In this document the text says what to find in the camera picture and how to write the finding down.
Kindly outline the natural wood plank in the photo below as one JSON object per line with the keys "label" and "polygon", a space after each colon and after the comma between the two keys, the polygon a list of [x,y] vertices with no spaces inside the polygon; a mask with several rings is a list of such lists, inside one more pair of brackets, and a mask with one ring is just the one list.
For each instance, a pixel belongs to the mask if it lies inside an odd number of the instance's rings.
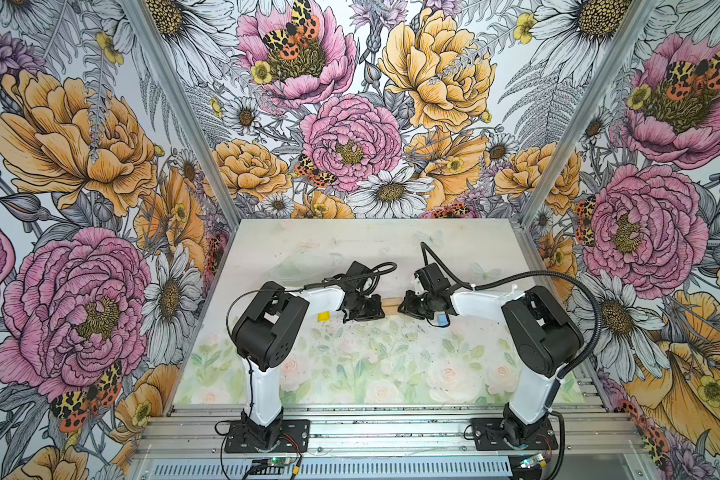
{"label": "natural wood plank", "polygon": [[403,297],[383,298],[381,301],[382,310],[386,317],[399,314],[399,307],[403,303]]}

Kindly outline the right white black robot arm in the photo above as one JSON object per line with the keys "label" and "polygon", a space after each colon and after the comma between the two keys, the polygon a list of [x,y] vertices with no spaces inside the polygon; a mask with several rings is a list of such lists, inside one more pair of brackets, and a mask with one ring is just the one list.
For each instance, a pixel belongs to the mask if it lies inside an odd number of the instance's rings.
{"label": "right white black robot arm", "polygon": [[414,272],[414,288],[406,292],[398,307],[400,313],[430,323],[439,317],[471,316],[508,328],[522,367],[502,420],[486,431],[499,436],[510,449],[528,447],[546,430],[560,384],[575,367],[577,353],[584,345],[582,333],[548,288],[513,287],[509,292],[494,289],[533,277],[575,282],[565,274],[536,270],[483,286],[462,286],[451,283],[438,265],[428,264]]}

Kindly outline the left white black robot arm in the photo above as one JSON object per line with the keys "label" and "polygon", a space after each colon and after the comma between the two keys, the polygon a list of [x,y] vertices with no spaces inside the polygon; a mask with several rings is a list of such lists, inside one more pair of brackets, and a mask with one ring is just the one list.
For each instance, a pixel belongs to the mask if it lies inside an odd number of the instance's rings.
{"label": "left white black robot arm", "polygon": [[342,321],[374,321],[385,317],[375,292],[382,276],[397,269],[394,262],[372,268],[354,261],[345,273],[298,288],[268,281],[251,293],[253,299],[228,335],[248,375],[241,420],[245,443],[271,451],[284,435],[280,398],[280,365],[296,344],[304,320],[339,312]]}

